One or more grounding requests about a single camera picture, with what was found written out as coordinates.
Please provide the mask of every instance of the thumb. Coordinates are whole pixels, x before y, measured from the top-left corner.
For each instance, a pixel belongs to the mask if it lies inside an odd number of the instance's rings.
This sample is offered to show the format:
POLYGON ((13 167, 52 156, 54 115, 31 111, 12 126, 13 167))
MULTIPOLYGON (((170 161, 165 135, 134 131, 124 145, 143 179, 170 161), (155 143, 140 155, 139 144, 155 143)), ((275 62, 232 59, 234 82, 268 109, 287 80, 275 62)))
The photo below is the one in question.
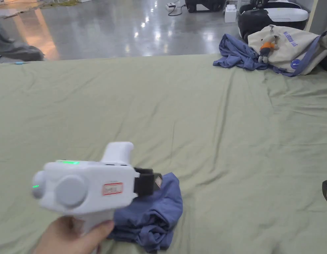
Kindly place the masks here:
POLYGON ((113 230, 114 222, 106 221, 93 228, 87 235, 78 239, 83 253, 91 253, 113 230))

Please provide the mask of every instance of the gray round knob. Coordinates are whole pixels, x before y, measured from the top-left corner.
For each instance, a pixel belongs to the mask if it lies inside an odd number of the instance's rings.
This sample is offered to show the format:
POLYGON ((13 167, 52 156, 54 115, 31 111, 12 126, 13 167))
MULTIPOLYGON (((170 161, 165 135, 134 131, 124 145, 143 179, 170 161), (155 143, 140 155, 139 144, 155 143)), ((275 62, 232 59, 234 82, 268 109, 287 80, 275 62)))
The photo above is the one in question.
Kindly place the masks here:
POLYGON ((55 187, 56 201, 67 208, 81 205, 87 195, 88 187, 79 175, 67 175, 55 187))
POLYGON ((35 198, 42 198, 46 189, 45 171, 39 171, 34 175, 32 194, 35 198))

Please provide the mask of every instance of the black cable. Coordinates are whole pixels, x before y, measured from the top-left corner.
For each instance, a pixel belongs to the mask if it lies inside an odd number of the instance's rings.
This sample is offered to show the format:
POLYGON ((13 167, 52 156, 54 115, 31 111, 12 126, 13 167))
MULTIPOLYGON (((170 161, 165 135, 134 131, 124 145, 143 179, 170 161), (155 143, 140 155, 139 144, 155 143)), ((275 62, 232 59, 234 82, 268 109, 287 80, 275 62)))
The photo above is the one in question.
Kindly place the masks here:
POLYGON ((182 14, 182 8, 183 8, 183 7, 186 7, 186 4, 184 4, 184 5, 182 5, 182 6, 179 6, 179 7, 174 7, 174 8, 173 8, 173 11, 171 11, 170 13, 168 13, 168 16, 174 17, 174 16, 179 16, 179 15, 181 15, 181 14, 182 14), (181 12, 180 12, 179 14, 171 15, 171 13, 173 13, 173 12, 175 11, 176 8, 180 8, 180 11, 181 11, 181 12))

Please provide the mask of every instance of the stuffed animal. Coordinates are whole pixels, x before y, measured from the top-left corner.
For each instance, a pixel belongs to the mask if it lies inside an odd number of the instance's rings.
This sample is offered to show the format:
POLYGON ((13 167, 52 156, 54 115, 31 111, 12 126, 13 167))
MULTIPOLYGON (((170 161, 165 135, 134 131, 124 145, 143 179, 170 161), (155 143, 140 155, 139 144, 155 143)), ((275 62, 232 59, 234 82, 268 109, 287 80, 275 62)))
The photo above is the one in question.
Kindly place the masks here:
POLYGON ((262 39, 262 46, 260 48, 260 56, 259 56, 259 62, 268 62, 268 55, 271 53, 271 50, 277 50, 279 48, 278 45, 276 45, 276 39, 278 36, 276 35, 267 35, 264 39, 262 39))

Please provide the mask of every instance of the blue cloth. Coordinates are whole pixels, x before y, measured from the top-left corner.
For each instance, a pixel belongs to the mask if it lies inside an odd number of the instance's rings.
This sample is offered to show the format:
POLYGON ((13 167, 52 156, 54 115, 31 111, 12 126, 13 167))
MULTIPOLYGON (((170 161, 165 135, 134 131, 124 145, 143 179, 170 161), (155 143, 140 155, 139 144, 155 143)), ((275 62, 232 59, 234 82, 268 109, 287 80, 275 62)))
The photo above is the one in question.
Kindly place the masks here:
POLYGON ((268 64, 259 63, 259 55, 245 42, 225 33, 220 41, 219 50, 223 58, 214 61, 214 66, 232 68, 234 66, 247 70, 266 70, 268 64))
POLYGON ((320 42, 320 39, 324 36, 327 36, 327 31, 324 31, 310 44, 304 58, 300 61, 299 66, 293 73, 287 72, 286 69, 277 68, 270 64, 265 64, 263 62, 259 63, 259 55, 253 50, 253 48, 227 33, 223 35, 219 44, 219 50, 223 57, 217 61, 214 61, 213 65, 224 68, 232 68, 237 66, 247 70, 266 70, 270 68, 276 73, 294 77, 300 75, 307 68, 312 57, 316 53, 316 48, 320 42))
POLYGON ((130 206, 116 210, 115 228, 109 238, 136 242, 147 252, 167 249, 181 214, 179 180, 168 173, 163 176, 161 189, 153 195, 135 198, 130 206))

